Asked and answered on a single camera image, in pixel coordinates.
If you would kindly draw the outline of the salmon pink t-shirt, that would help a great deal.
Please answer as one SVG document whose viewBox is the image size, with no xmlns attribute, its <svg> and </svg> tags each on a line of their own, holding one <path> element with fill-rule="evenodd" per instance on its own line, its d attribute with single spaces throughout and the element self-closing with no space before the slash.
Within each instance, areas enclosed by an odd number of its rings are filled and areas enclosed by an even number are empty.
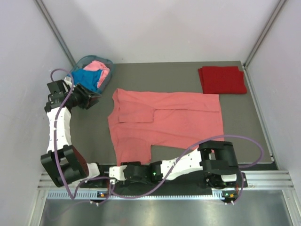
<svg viewBox="0 0 301 226">
<path fill-rule="evenodd" d="M 186 149 L 223 134 L 219 95 L 116 89 L 108 116 L 117 165 L 151 161 L 154 145 Z"/>
</svg>

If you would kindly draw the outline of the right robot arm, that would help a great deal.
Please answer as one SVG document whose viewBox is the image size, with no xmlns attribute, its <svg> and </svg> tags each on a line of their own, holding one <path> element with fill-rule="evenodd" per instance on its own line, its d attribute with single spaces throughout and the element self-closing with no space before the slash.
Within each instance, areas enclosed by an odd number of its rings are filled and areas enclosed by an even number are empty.
<svg viewBox="0 0 301 226">
<path fill-rule="evenodd" d="M 239 166 L 231 142 L 208 141 L 180 159 L 163 160 L 142 165 L 140 162 L 123 163 L 116 168 L 118 181 L 154 184 L 165 179 L 172 181 L 180 176 L 199 172 L 207 185 L 223 189 L 238 181 Z"/>
</svg>

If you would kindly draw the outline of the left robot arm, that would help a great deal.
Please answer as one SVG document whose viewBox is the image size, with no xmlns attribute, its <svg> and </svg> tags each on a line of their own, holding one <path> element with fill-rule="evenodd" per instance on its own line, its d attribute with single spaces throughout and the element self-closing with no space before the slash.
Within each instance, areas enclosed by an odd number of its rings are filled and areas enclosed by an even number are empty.
<svg viewBox="0 0 301 226">
<path fill-rule="evenodd" d="M 47 84 L 50 91 L 45 112 L 49 120 L 49 144 L 40 162 L 54 184 L 62 187 L 83 179 L 103 186 L 107 176 L 99 163 L 87 163 L 71 142 L 70 121 L 74 107 L 89 109 L 99 102 L 100 94 L 81 84 L 73 85 L 70 77 Z"/>
</svg>

